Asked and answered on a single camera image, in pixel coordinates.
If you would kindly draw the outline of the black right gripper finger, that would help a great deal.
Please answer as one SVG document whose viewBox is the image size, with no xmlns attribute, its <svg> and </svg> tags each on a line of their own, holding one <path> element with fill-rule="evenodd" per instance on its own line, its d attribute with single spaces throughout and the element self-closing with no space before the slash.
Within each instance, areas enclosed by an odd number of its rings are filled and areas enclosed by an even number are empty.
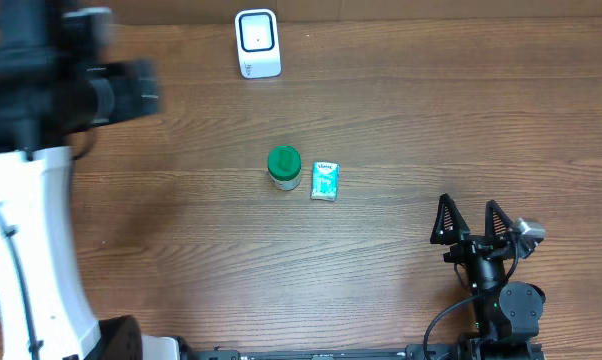
<svg viewBox="0 0 602 360">
<path fill-rule="evenodd" d="M 495 200 L 490 200 L 486 203 L 484 231 L 486 237 L 505 237 L 512 224 L 512 220 Z"/>
<path fill-rule="evenodd" d="M 470 229 L 449 194 L 439 197 L 437 216 L 430 237 L 431 244 L 454 245 L 465 241 Z"/>
</svg>

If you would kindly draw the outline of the small teal tissue pack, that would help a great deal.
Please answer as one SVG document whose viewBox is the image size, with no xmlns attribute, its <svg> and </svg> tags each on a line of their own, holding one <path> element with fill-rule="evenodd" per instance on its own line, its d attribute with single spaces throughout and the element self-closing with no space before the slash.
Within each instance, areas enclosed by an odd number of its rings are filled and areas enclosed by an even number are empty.
<svg viewBox="0 0 602 360">
<path fill-rule="evenodd" d="M 312 167 L 313 200 L 335 201 L 338 195 L 340 166 L 337 163 L 315 162 Z"/>
</svg>

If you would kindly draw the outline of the green lid white jar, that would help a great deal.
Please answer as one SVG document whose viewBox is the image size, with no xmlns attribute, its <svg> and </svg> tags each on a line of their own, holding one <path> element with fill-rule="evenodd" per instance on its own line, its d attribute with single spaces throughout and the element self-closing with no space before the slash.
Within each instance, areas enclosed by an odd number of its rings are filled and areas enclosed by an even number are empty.
<svg viewBox="0 0 602 360">
<path fill-rule="evenodd" d="M 299 152 L 289 145 L 273 148 L 268 155 L 267 171 L 277 189 L 295 189 L 301 182 L 302 160 Z"/>
</svg>

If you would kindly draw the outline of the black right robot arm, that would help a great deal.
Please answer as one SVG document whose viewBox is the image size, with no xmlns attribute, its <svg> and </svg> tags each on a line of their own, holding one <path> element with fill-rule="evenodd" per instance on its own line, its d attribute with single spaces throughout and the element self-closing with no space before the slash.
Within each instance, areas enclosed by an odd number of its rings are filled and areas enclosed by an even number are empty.
<svg viewBox="0 0 602 360">
<path fill-rule="evenodd" d="M 539 222 L 510 219 L 498 203 L 486 203 L 482 235 L 473 235 L 448 194 L 439 197 L 430 242 L 446 245 L 443 260 L 454 266 L 470 296 L 440 312 L 428 325 L 422 340 L 426 359 L 542 359 L 532 339 L 539 334 L 539 320 L 546 301 L 536 285 L 511 280 L 519 262 L 536 250 L 546 235 Z M 447 315 L 465 306 L 473 308 L 474 333 L 461 335 L 439 349 L 429 344 L 434 327 Z"/>
</svg>

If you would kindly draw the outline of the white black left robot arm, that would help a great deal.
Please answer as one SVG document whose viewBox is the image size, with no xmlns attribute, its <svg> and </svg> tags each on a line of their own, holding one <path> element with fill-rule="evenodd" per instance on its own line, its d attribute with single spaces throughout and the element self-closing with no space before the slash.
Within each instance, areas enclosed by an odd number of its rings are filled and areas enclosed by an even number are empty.
<svg viewBox="0 0 602 360">
<path fill-rule="evenodd" d="M 0 1 L 0 325 L 7 359 L 184 359 L 130 315 L 100 320 L 82 286 L 66 139 L 155 114 L 150 63 L 106 63 L 111 11 Z"/>
</svg>

